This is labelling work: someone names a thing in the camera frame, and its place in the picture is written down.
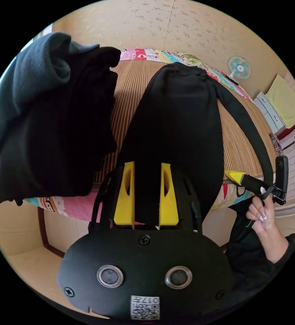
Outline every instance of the yellow towel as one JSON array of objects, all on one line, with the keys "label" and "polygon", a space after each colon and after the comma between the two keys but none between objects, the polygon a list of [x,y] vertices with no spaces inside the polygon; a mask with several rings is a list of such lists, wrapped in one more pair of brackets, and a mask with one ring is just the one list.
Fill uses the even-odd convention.
[{"label": "yellow towel", "polygon": [[280,75],[276,76],[265,97],[275,108],[287,129],[295,125],[295,93]]}]

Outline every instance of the colorful quilt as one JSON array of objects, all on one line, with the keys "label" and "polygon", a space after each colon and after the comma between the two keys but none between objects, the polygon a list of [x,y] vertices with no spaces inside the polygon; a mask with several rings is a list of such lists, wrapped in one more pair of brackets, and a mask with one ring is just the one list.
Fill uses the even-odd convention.
[{"label": "colorful quilt", "polygon": [[[147,61],[159,61],[164,63],[181,62],[188,66],[197,66],[205,69],[207,74],[217,80],[218,82],[233,89],[236,93],[245,97],[249,101],[253,102],[250,96],[244,91],[244,89],[238,85],[233,84],[225,78],[225,75],[217,69],[201,62],[197,57],[188,53],[171,53],[167,51],[161,51],[157,49],[148,48],[127,48],[121,49],[120,60],[147,60]],[[273,143],[279,143],[275,136],[272,137]],[[277,155],[280,154],[279,148],[276,149]],[[44,198],[32,198],[27,199],[29,203],[32,203],[41,208],[47,209],[51,212],[80,219],[91,220],[93,204],[97,196],[97,189],[92,189],[91,193],[87,196],[76,197],[44,197]],[[252,196],[252,193],[246,191],[244,187],[239,187],[234,184],[225,183],[218,194],[216,201],[214,202],[211,211],[223,209],[236,204],[240,201],[246,200]]]}]

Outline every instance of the wall fan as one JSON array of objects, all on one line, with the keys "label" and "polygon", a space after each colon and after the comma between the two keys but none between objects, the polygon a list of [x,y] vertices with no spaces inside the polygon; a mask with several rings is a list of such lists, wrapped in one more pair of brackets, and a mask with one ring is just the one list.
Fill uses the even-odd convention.
[{"label": "wall fan", "polygon": [[230,75],[225,75],[227,79],[238,85],[239,83],[233,79],[237,77],[239,79],[247,79],[251,74],[251,66],[245,60],[245,58],[233,56],[229,58],[228,67],[231,71]]}]

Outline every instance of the sticker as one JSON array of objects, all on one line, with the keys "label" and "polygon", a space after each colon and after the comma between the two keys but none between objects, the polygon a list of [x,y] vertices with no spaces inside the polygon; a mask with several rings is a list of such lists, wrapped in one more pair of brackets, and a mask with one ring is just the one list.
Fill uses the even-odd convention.
[{"label": "sticker", "polygon": [[160,319],[160,298],[131,296],[131,319]]}]

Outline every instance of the floral wallpaper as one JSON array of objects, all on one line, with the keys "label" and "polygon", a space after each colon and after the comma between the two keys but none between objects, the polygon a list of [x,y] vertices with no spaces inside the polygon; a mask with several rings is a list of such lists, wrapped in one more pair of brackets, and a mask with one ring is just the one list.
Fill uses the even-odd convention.
[{"label": "floral wallpaper", "polygon": [[241,85],[254,98],[287,68],[273,50],[234,18],[189,0],[105,0],[58,20],[54,31],[82,44],[143,47],[193,54],[229,73],[228,59],[246,58],[252,69]]}]

